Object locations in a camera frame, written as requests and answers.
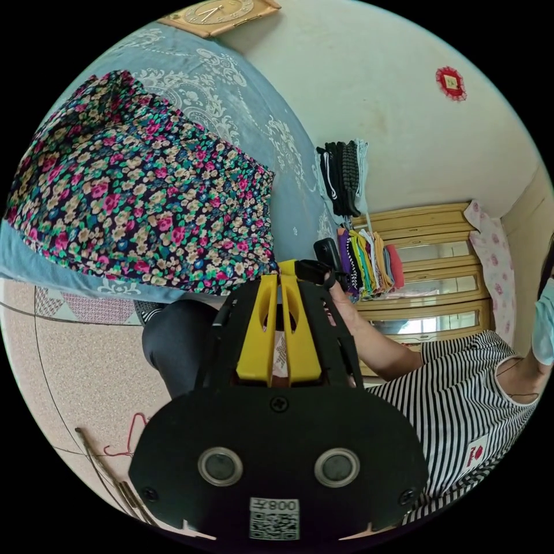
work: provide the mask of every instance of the woman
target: woman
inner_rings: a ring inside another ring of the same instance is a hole
[[[360,359],[386,383],[369,389],[414,426],[429,481],[400,525],[458,500],[498,464],[529,420],[554,362],[554,235],[546,257],[532,348],[518,356],[496,333],[422,344],[421,352],[388,339],[362,319],[339,284],[334,303],[354,337]],[[205,337],[217,310],[180,301],[141,311],[144,354],[172,398],[194,387]],[[368,530],[355,537],[372,534]]]

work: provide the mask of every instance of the patterned mat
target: patterned mat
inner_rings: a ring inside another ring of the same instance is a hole
[[[85,298],[42,287],[35,288],[35,315],[79,323],[140,325],[132,300]]]

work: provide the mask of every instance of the striped shirt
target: striped shirt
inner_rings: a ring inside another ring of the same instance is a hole
[[[425,342],[423,366],[369,392],[414,426],[429,480],[402,524],[429,515],[480,483],[518,438],[537,401],[514,402],[496,368],[517,354],[494,332]]]

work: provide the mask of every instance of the clock face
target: clock face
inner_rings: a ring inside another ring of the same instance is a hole
[[[254,0],[208,0],[189,8],[183,19],[194,25],[214,25],[244,17],[253,9]]]

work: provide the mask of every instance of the wooden wardrobe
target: wooden wardrobe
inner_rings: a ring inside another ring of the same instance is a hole
[[[405,286],[357,303],[364,319],[391,339],[419,350],[423,342],[454,339],[492,329],[491,299],[479,258],[469,241],[474,227],[463,212],[469,203],[398,209],[372,214],[373,231],[393,244]],[[365,217],[355,230],[367,229]],[[374,377],[361,364],[362,374]]]

